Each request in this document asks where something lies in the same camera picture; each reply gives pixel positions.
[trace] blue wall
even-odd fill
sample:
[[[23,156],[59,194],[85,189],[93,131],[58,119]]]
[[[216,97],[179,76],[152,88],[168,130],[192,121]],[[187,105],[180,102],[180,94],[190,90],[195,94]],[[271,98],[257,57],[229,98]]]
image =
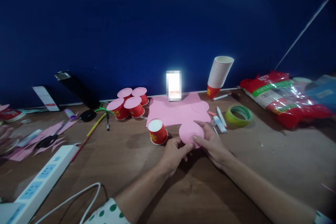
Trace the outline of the blue wall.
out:
[[[36,85],[48,86],[60,103],[79,101],[56,81],[61,70],[75,73],[99,99],[137,86],[158,95],[166,92],[166,70],[183,71],[183,91],[205,90],[213,58],[230,55],[235,63],[224,88],[235,87],[273,69],[323,0],[0,2],[0,103],[31,107],[43,105]],[[314,74],[333,70],[335,59],[322,61],[335,55],[332,5],[279,70],[307,75],[317,55]]]

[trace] white power strip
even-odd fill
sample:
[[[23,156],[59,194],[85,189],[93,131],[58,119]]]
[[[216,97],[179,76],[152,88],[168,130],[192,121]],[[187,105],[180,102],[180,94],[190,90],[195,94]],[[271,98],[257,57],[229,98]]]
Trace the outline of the white power strip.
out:
[[[27,224],[47,197],[78,151],[75,145],[62,146],[15,202],[21,206],[7,224]]]

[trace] person's hand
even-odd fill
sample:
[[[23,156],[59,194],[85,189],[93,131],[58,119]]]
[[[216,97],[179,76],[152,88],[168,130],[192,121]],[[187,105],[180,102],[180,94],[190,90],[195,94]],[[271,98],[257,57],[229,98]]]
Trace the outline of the person's hand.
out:
[[[204,138],[195,135],[192,137],[193,140],[205,149],[209,159],[217,168],[223,169],[223,165],[226,161],[233,157],[232,153],[225,148],[212,126],[197,120],[194,122],[202,127]]]
[[[13,143],[9,138],[13,131],[14,128],[9,128],[7,125],[0,126],[0,154],[4,153]]]
[[[188,160],[187,154],[194,148],[194,143],[189,143],[183,146],[182,140],[179,137],[169,139],[163,156],[157,165],[165,174],[171,177],[175,173],[181,160]]]

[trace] masking tape roll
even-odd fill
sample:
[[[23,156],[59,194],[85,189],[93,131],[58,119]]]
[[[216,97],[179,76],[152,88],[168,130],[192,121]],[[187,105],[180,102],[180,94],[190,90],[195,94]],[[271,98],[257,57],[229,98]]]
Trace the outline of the masking tape roll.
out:
[[[233,113],[240,114],[245,119],[236,117]],[[245,127],[247,124],[254,120],[254,115],[251,110],[244,106],[230,106],[225,113],[225,118],[229,123],[235,124],[239,127]]]

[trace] red plastic bag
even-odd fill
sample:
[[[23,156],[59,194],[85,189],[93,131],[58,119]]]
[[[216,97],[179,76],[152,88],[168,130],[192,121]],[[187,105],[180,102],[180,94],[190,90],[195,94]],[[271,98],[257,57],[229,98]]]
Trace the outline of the red plastic bag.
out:
[[[333,113],[304,94],[304,88],[292,84],[288,73],[271,71],[268,75],[240,82],[244,92],[264,109],[276,114],[286,128],[298,122],[332,117]]]

